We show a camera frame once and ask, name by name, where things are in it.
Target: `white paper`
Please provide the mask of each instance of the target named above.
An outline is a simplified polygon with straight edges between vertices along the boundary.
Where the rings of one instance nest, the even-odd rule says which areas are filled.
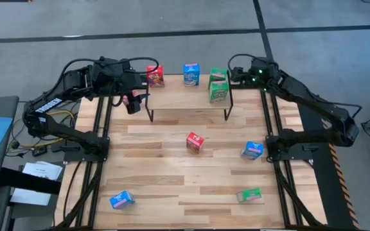
[[[47,162],[39,162],[35,164],[26,163],[22,172],[33,176],[56,180],[58,179],[61,171],[62,167],[60,166],[56,166]],[[11,202],[47,205],[50,197],[51,195],[48,193],[35,192],[26,189],[15,189],[11,197]]]

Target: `cereal box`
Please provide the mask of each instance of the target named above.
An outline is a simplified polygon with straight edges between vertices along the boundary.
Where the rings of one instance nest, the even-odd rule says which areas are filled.
[[[186,138],[186,147],[194,151],[195,153],[199,153],[204,143],[204,140],[205,140],[204,138],[191,132],[188,138]]]
[[[258,144],[248,141],[244,150],[242,150],[241,157],[249,160],[255,160],[263,153],[263,144]]]
[[[229,86],[227,81],[212,81],[209,86],[209,102],[221,102],[226,99]]]
[[[211,68],[211,74],[209,75],[209,85],[208,89],[211,88],[211,82],[212,81],[226,81],[227,80],[227,74],[225,69],[220,69],[213,67]]]
[[[260,188],[254,188],[240,191],[236,194],[236,197],[238,202],[244,202],[262,198],[262,194]]]
[[[122,191],[109,199],[113,209],[123,209],[125,206],[135,202],[134,197],[128,191]]]
[[[185,87],[199,86],[199,64],[184,65]]]
[[[148,67],[146,67],[146,70],[151,71],[154,68],[155,68],[155,66],[148,66]],[[161,65],[155,71],[153,71],[151,73],[147,73],[146,78],[149,81],[149,86],[150,87],[165,87],[164,76],[163,76],[163,67]]]

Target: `gray floor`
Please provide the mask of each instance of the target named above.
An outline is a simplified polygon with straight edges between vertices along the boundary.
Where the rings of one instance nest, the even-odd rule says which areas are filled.
[[[370,25],[370,4],[359,0],[260,0],[260,5],[267,28]],[[0,3],[0,38],[235,28],[258,28],[252,1]],[[283,70],[326,99],[361,104],[358,123],[370,118],[370,30],[272,33],[269,40]],[[260,34],[0,44],[0,96],[37,97],[74,58],[151,56],[166,73],[181,73],[188,62],[199,62],[207,73],[212,66],[225,67],[236,53],[264,55]],[[247,65],[246,60],[235,63]],[[26,133],[19,139],[31,142]],[[359,223],[370,229],[370,138],[362,132],[353,147],[337,153]],[[6,158],[4,165],[15,168],[35,160],[58,161],[62,155]],[[15,230],[48,227],[52,215],[39,215],[18,220]]]

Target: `wooden table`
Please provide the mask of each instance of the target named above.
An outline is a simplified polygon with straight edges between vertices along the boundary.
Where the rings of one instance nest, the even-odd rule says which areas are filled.
[[[125,107],[114,108],[109,158],[103,168],[94,228],[283,227],[274,168],[265,160],[267,151],[255,161],[240,158],[247,141],[265,143],[267,129],[260,92],[233,90],[233,99],[228,121],[221,110],[189,109],[160,110],[151,123],[144,105],[134,115],[128,115]],[[76,129],[92,129],[97,102],[82,100]],[[283,100],[278,103],[283,126],[302,130],[297,105]],[[270,100],[269,107],[273,116]],[[271,119],[276,131],[274,118]],[[206,139],[202,153],[186,149],[190,132]],[[313,169],[301,160],[291,164],[300,199],[320,222],[326,223]],[[57,223],[62,221],[64,198],[75,166],[72,163],[65,168],[55,211]],[[79,198],[84,169],[85,163],[71,188],[67,213]],[[253,187],[261,189],[262,199],[238,203],[235,194]],[[122,190],[130,191],[136,203],[114,210],[109,198]],[[287,198],[294,223],[292,203]],[[82,224],[88,220],[89,201]]]

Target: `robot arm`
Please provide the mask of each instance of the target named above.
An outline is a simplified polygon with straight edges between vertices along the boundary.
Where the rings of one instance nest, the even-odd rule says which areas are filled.
[[[286,72],[279,70],[275,62],[267,58],[257,58],[252,55],[239,54],[233,56],[249,56],[252,58],[251,68],[244,72],[241,67],[234,67],[231,71],[231,80],[240,82],[240,85],[248,85],[250,88],[260,89],[273,94],[286,101],[295,102],[311,108],[328,119],[332,126],[327,130],[315,130],[295,132],[291,129],[283,129],[270,151],[287,152],[289,147],[306,142],[330,142],[336,146],[352,146],[359,129],[355,124],[354,117],[361,109],[358,105],[332,103],[312,93],[299,80],[291,77]],[[348,111],[337,105],[358,107],[359,109],[351,117]]]
[[[55,86],[48,92],[43,93],[37,99],[28,102],[24,106],[22,119],[28,128],[28,133],[34,137],[54,135],[81,145],[86,154],[99,155],[108,149],[106,137],[97,137],[93,132],[80,132],[73,128],[58,124],[47,115],[47,112],[64,101],[76,101],[82,97],[92,100],[96,97],[121,96],[121,100],[114,105],[119,106],[123,96],[127,96],[128,113],[133,114],[141,110],[139,104],[147,95],[134,96],[132,91],[144,89],[139,73],[130,66],[130,61],[153,58],[131,58],[125,60],[113,60],[101,57],[99,60],[79,59],[69,62],[62,71]],[[68,71],[65,70],[73,62],[91,61],[92,65]]]

